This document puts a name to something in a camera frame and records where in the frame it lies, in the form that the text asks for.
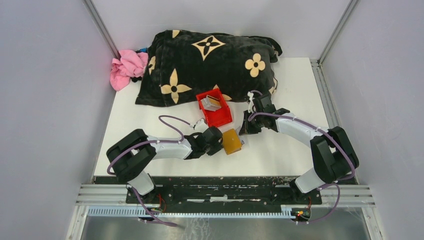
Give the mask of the silver credit card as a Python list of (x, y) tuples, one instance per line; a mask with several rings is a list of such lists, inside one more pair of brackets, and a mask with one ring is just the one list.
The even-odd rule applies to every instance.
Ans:
[(236, 133), (237, 133), (237, 137), (238, 137), (238, 139), (239, 139), (239, 141), (240, 141), (241, 145), (243, 146), (243, 145), (245, 145), (245, 144), (246, 144), (246, 137), (245, 137), (245, 136), (243, 136), (243, 135), (241, 134), (241, 128), (242, 128), (242, 126), (240, 125), (239, 127), (237, 127), (237, 128), (235, 129), (235, 131), (236, 131)]

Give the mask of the yellow leather card holder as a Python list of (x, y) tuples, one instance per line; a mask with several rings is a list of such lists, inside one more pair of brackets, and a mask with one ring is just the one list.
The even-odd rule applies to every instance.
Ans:
[(234, 128), (229, 129), (222, 134), (222, 146), (227, 155), (240, 151), (242, 149), (242, 145), (242, 141)]

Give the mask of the red plastic bin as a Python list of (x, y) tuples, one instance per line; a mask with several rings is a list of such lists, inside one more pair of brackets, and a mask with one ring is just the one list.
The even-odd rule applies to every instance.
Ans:
[[(216, 110), (208, 110), (206, 107), (204, 107), (201, 101), (205, 100), (207, 97), (216, 99), (220, 104), (220, 108)], [(228, 106), (224, 95), (221, 93), (219, 88), (214, 88), (212, 90), (197, 94), (196, 99), (199, 105), (199, 109), (204, 115), (205, 122), (209, 127), (221, 127), (233, 122), (230, 107)]]

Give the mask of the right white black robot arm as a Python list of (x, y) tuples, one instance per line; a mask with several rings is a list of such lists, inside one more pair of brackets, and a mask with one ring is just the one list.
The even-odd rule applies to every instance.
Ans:
[(276, 109), (269, 93), (252, 90), (247, 97), (241, 136), (269, 129), (290, 136), (311, 150), (313, 167), (289, 183), (288, 196), (293, 203), (302, 204), (309, 198), (309, 192), (355, 176), (359, 159), (342, 127), (316, 126), (285, 108)]

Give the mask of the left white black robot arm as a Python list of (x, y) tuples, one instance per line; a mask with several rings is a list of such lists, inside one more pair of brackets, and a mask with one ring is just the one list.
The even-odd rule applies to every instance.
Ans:
[(149, 204), (156, 200), (158, 191), (145, 168), (153, 160), (199, 159), (212, 156), (223, 148), (223, 133), (217, 127), (181, 138), (158, 138), (135, 129), (106, 151), (109, 166), (106, 171), (119, 183), (129, 184), (138, 197)]

